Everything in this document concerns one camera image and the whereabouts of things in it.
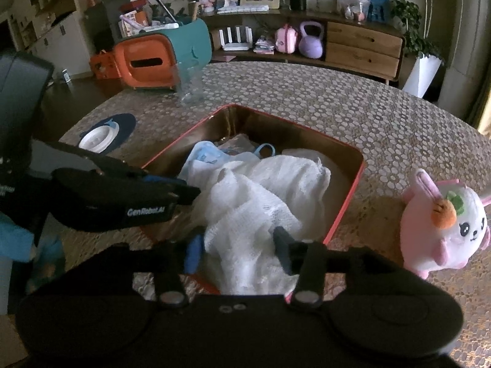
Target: stuffed animal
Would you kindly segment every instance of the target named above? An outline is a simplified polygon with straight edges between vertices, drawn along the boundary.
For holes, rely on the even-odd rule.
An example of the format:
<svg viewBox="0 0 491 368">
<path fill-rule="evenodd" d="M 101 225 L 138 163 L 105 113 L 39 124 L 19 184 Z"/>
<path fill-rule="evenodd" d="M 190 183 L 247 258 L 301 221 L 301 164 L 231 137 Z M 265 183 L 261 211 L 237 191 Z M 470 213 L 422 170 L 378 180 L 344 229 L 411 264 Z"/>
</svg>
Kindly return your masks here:
<svg viewBox="0 0 491 368">
<path fill-rule="evenodd" d="M 426 279 L 430 271 L 463 268 L 480 247 L 489 245 L 484 206 L 479 196 L 459 180 L 433 182 L 418 169 L 404 192 L 407 206 L 401 219 L 404 267 Z"/>
</svg>

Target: white brush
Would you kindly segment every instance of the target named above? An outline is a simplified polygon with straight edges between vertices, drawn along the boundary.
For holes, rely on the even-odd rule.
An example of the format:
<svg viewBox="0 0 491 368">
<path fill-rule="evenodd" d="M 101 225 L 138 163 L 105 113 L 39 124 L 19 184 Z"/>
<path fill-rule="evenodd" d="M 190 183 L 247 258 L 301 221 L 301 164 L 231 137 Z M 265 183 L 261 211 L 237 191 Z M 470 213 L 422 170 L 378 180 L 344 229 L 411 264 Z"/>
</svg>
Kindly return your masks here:
<svg viewBox="0 0 491 368">
<path fill-rule="evenodd" d="M 167 9 L 167 7 L 166 7 L 166 6 L 165 6 L 165 4 L 162 2 L 162 0 L 155 0 L 155 1 L 156 1 L 156 2 L 158 2 L 158 3 L 159 3 L 159 5 L 160 5 L 162 8 L 164 8 L 164 10 L 167 12 L 167 14 L 170 16 L 170 18 L 171 18 L 171 19 L 172 19 L 174 22 L 176 22 L 176 23 L 177 23 L 176 18 L 174 18 L 174 15 L 172 15 L 172 14 L 170 13 L 170 11 Z"/>
</svg>

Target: teal storage box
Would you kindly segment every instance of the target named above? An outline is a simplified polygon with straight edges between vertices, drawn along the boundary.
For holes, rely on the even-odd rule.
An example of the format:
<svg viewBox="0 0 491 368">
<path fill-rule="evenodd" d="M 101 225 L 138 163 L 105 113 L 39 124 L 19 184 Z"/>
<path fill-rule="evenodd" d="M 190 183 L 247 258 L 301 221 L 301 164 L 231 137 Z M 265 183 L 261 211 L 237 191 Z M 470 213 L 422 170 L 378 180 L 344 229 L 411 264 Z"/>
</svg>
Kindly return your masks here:
<svg viewBox="0 0 491 368">
<path fill-rule="evenodd" d="M 192 62 L 203 67 L 210 62 L 208 27 L 197 19 L 177 29 L 140 33 L 114 46 L 114 58 L 122 79 L 130 87 L 172 87 L 172 67 L 176 63 Z"/>
</svg>

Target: clear glass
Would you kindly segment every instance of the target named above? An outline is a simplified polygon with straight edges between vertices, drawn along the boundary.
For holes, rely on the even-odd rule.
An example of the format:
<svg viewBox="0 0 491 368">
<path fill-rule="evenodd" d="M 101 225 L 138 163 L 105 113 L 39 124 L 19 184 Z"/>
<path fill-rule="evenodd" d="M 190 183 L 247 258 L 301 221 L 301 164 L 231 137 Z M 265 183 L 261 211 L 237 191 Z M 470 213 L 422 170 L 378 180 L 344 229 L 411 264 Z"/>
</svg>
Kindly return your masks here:
<svg viewBox="0 0 491 368">
<path fill-rule="evenodd" d="M 172 68 L 174 86 L 179 102 L 185 106 L 204 101 L 203 73 L 198 61 L 178 62 Z"/>
</svg>

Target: kettlebell handle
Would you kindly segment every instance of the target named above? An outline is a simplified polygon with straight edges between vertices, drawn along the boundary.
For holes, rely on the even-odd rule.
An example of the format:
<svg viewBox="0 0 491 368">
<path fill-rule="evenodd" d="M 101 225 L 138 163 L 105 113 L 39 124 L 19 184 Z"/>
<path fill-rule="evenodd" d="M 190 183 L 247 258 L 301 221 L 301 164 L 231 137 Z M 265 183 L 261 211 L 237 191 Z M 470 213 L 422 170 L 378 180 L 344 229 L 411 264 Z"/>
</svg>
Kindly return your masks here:
<svg viewBox="0 0 491 368">
<path fill-rule="evenodd" d="M 315 26 L 321 29 L 321 34 L 319 35 L 319 39 L 322 40 L 322 37 L 324 36 L 324 26 L 321 25 L 318 22 L 315 21 L 305 21 L 300 24 L 300 33 L 302 34 L 302 37 L 307 36 L 307 33 L 305 32 L 305 26 Z"/>
</svg>

